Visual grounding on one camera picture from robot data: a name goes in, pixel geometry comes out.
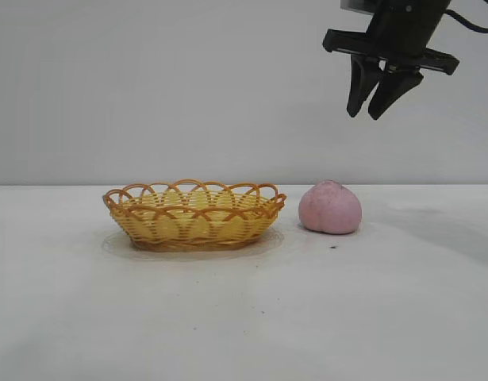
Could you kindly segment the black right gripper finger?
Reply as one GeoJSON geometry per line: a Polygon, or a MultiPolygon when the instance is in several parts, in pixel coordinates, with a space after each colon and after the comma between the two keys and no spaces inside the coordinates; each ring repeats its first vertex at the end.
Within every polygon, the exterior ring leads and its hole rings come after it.
{"type": "Polygon", "coordinates": [[[419,71],[387,72],[379,82],[368,106],[373,120],[378,120],[402,95],[420,85],[423,75],[419,71]]]}
{"type": "Polygon", "coordinates": [[[350,61],[351,82],[346,110],[355,117],[383,77],[383,70],[379,66],[380,60],[373,57],[353,54],[350,61]]]}

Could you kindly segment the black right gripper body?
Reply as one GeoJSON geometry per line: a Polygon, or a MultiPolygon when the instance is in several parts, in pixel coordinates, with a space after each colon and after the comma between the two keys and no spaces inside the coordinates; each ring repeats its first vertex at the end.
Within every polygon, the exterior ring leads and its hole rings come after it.
{"type": "Polygon", "coordinates": [[[395,67],[425,68],[452,75],[459,61],[428,48],[449,1],[342,1],[343,10],[372,16],[364,32],[330,29],[323,40],[328,52],[384,60],[395,67]]]}

